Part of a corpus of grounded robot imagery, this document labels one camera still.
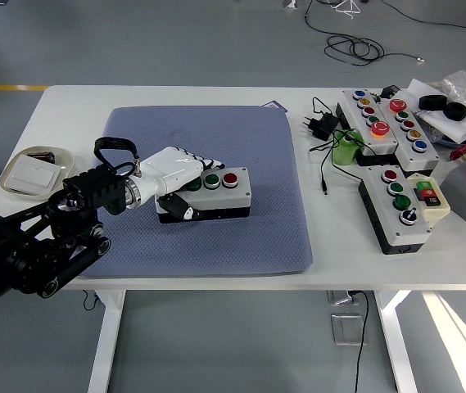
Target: table leg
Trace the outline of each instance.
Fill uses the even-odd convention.
[[[378,313],[382,321],[389,359],[395,375],[399,393],[417,393],[411,363],[405,348],[396,307],[409,295],[410,291],[375,291]]]
[[[88,393],[105,393],[111,378],[112,360],[124,308],[125,291],[96,291],[96,293],[105,305],[105,314],[103,315],[102,330],[94,357]]]

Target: white table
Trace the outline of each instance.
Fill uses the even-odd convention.
[[[376,291],[382,326],[400,392],[416,391],[395,307],[410,290],[466,290],[466,223],[454,213],[433,229],[414,254],[383,255],[357,191],[358,183],[329,165],[329,194],[320,189],[323,154],[308,150],[322,141],[302,124],[313,97],[333,110],[341,88],[194,88],[54,86],[45,91],[13,155],[24,148],[62,147],[75,155],[76,173],[93,162],[94,140],[111,111],[121,106],[263,105],[276,100],[287,110],[314,263],[300,274],[242,278],[87,278],[66,288],[93,289],[106,305],[89,391],[105,391],[109,380],[126,290],[338,290]],[[458,163],[442,154],[432,176],[441,183]],[[350,171],[358,174],[357,165]],[[0,215],[34,203],[0,188]]]

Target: gray floor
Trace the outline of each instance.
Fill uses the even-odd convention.
[[[466,25],[466,2],[389,0],[419,19]],[[0,7],[0,84],[405,87],[466,70],[466,29],[422,25],[378,0],[351,20],[313,4],[322,29],[377,39],[390,56],[352,67],[281,0],[11,0]],[[41,92],[0,92],[0,165]],[[399,308],[418,391],[466,391],[422,298]],[[443,294],[466,321],[466,292]],[[85,392],[103,307],[84,294],[0,299],[0,391]],[[354,349],[333,345],[324,292],[132,293],[111,391],[351,391]],[[378,316],[360,391],[394,391]]]

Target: yellow floor line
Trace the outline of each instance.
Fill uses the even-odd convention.
[[[31,91],[41,92],[48,88],[44,85],[27,85],[27,84],[0,84],[0,91]]]

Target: gray mat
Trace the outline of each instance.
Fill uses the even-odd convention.
[[[100,209],[108,255],[88,276],[199,276],[291,273],[312,263],[285,113],[259,106],[146,106],[115,109],[104,134],[134,141],[142,158],[184,147],[228,167],[246,166],[251,215],[160,224],[153,200],[111,216]],[[114,164],[129,157],[106,153]]]

